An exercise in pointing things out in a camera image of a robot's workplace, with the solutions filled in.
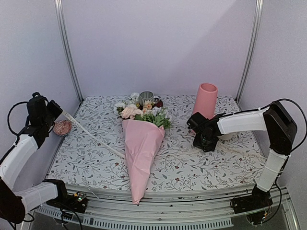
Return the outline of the pink flower bouquet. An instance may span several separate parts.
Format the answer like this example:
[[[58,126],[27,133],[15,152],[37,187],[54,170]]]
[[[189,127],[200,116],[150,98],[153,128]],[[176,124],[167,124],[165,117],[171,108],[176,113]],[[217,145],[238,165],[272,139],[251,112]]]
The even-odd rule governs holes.
[[[154,107],[154,102],[140,106],[139,95],[132,93],[127,101],[114,105],[116,115],[122,119],[125,159],[135,205],[144,197],[154,158],[162,145],[165,130],[171,127],[167,109]]]

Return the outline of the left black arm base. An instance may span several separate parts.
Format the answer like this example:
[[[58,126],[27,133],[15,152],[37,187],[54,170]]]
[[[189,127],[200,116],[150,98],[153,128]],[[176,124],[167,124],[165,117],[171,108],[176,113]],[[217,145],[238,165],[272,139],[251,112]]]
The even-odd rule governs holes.
[[[75,192],[68,194],[65,184],[57,184],[58,196],[54,199],[47,201],[47,205],[65,208],[74,212],[84,214],[87,208],[87,194],[82,192]]]

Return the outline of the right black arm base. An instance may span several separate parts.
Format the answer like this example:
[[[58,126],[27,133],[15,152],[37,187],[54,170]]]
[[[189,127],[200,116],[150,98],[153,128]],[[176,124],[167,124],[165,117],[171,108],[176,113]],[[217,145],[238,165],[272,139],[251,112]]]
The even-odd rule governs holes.
[[[247,196],[235,196],[230,201],[230,206],[235,214],[246,213],[261,209],[259,212],[247,214],[246,218],[252,225],[264,223],[269,211],[272,208],[272,198],[270,192],[264,192],[255,186],[252,193]]]

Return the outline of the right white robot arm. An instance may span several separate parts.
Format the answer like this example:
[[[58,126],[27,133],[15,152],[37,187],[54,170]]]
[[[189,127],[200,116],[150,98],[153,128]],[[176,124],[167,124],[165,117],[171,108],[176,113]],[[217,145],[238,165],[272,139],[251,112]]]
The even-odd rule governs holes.
[[[196,134],[193,145],[204,152],[214,151],[221,136],[253,132],[261,150],[267,150],[266,163],[256,187],[259,189],[248,199],[252,209],[263,205],[274,181],[282,174],[297,134],[297,124],[282,105],[273,101],[262,108],[218,114],[211,119],[199,112],[187,120],[188,128]]]

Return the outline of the cream printed ribbon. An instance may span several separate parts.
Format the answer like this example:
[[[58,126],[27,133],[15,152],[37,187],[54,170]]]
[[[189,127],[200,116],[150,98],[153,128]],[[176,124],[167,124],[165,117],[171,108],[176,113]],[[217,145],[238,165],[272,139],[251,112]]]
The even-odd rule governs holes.
[[[116,154],[117,156],[121,157],[121,158],[125,158],[125,154],[121,153],[117,150],[115,150],[114,148],[110,147],[109,145],[107,145],[104,141],[102,141],[101,139],[93,136],[89,131],[87,131],[80,123],[78,123],[74,117],[72,115],[70,115],[67,111],[63,110],[62,114],[69,120],[71,121],[73,124],[75,124],[78,128],[80,128],[83,132],[85,132],[87,135],[89,135],[91,138],[93,138],[95,141],[99,142],[104,148],[108,149],[111,153]]]

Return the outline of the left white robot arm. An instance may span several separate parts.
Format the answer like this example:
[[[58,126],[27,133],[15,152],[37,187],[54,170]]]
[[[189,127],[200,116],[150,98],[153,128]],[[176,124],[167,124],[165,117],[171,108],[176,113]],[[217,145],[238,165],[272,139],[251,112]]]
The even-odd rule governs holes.
[[[46,180],[32,188],[13,192],[22,168],[48,138],[55,120],[63,112],[54,100],[48,101],[38,92],[25,104],[28,111],[25,127],[14,133],[16,141],[0,160],[0,217],[14,224],[22,223],[29,211],[47,201],[54,201],[61,208],[71,204],[61,180]]]

